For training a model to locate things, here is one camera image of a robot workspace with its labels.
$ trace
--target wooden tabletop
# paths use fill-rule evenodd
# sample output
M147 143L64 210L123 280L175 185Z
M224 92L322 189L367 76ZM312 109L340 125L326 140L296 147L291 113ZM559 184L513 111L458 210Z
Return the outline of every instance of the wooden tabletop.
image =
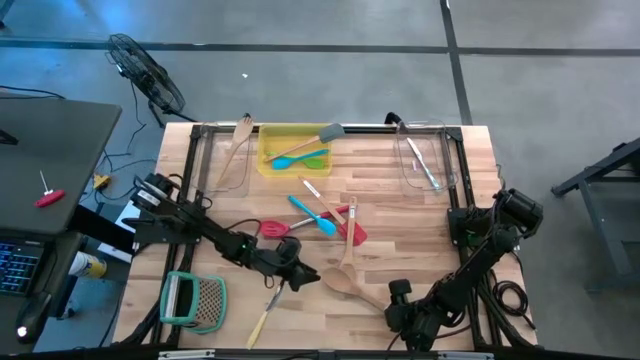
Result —
M157 172L182 174L191 127L192 124L167 124ZM476 204L490 207L492 195L500 189L500 181L488 128L465 126L462 133ZM215 136L212 161L218 164L229 148L230 134ZM228 193L208 193L213 199L208 216L222 226L247 218L293 224L306 216L289 203L286 198L289 194L298 197L316 213L325 211L297 178L265 178L257 172L257 142L257 135L253 135L251 149L241 149L235 168L232 165L229 170L232 177L244 174L240 164L248 155L251 163L245 183ZM395 135L382 134L353 134L334 140L331 175L309 178L335 206L347 204L351 196L357 196L357 221L369 236L361 246L354 248L358 282L365 291L385 303L389 303L389 281L409 279L413 287L409 298L414 300L425 296L436 280L460 265L457 250L449 239L445 216L450 207L447 192L407 192L398 176L394 142ZM455 151L452 163L459 174ZM216 181L215 178L208 179L211 188ZM466 206L461 186L457 188L461 206ZM240 229L253 233L255 225L247 224ZM318 271L336 266L342 258L344 241L338 235L327 238L313 225L296 229L291 235L302 242L300 259ZM273 240L260 236L258 246L274 248L275 245ZM158 298L166 253L166 245L152 245L134 258L114 341L131 334ZM504 256L494 269L499 280L512 280L524 287L513 257ZM244 348L274 290L265 288L264 279L258 272L223 260L213 244L206 240L198 245L192 273L224 278L228 309L220 330L207 335L182 331L180 347ZM507 296L509 302L515 302L515 299ZM480 318L483 335L488 341L486 313L482 308ZM509 319L525 339L537 342L535 333L522 318ZM467 324L465 319L460 326ZM168 334L168 328L165 326L163 337ZM452 330L455 329L441 328L440 333ZM336 293L320 281L303 286L297 293L286 288L269 314L255 348L384 350L393 336L379 310L358 298ZM433 348L470 350L473 348L471 334L466 331L439 339ZM394 349L404 349L402 341L398 341Z

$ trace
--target cheese grater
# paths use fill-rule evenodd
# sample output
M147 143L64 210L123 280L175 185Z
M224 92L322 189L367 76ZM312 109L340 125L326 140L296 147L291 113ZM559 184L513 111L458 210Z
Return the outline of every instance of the cheese grater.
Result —
M160 297L160 321L206 334L218 330L227 309L224 280L170 271Z

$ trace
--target blue spatula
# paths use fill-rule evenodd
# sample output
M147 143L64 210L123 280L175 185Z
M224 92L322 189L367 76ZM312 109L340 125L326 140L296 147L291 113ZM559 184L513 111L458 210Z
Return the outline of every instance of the blue spatula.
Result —
M314 218L316 220L316 223L318 224L318 228L322 230L323 233L329 236L332 236L333 234L336 233L336 226L333 225L331 221L327 219L323 219L318 215L314 214L313 211L309 210L306 206L304 206L304 204L300 202L300 200L296 199L295 196L289 195L289 201L291 201L294 205L296 205L297 207L302 209L304 212L309 214L309 216Z
M273 160L273 162L271 163L271 167L274 170L284 170L284 169L288 168L289 166L291 166L296 161L308 159L310 157L324 155L324 154L326 154L328 152L329 152L329 150L322 149L322 150L314 151L312 153L309 153L309 154L306 154L306 155L302 155L302 156L298 156L298 157L281 157L281 158Z

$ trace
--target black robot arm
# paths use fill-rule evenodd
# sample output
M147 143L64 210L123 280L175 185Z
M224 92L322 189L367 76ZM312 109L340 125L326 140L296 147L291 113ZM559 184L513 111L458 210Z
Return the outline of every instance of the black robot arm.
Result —
M171 238L178 243L206 238L224 259L264 276L280 276L293 291L320 280L317 271L298 258L301 249L298 239L284 237L275 250L259 249L255 236L223 228L209 219L206 209L200 205L202 192L196 192L193 202L184 198L173 201L171 193L179 186L161 174L149 174L136 185L138 188L131 200L140 209L141 216L123 222L137 231L153 229L154 237Z
M411 286L405 279L389 283L391 305L385 310L389 328L400 333L407 349L429 351L440 326L453 327L464 313L469 291L522 238L533 235L542 221L542 207L515 189L500 191L489 209L468 209L458 230L485 240L455 272L437 281L427 296L408 302ZM520 337L497 308L490 294L478 289L489 311L498 312L498 326L514 346L531 346Z

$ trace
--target electric fan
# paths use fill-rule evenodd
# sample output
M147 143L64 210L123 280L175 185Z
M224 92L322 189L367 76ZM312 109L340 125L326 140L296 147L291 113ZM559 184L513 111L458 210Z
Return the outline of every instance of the electric fan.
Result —
M131 82L149 99L149 109L158 125L164 128L153 105L165 114L176 115L185 120L195 120L182 115L184 97L171 81L167 70L155 60L131 37L125 34L113 34L108 41L109 55L113 59L121 76Z

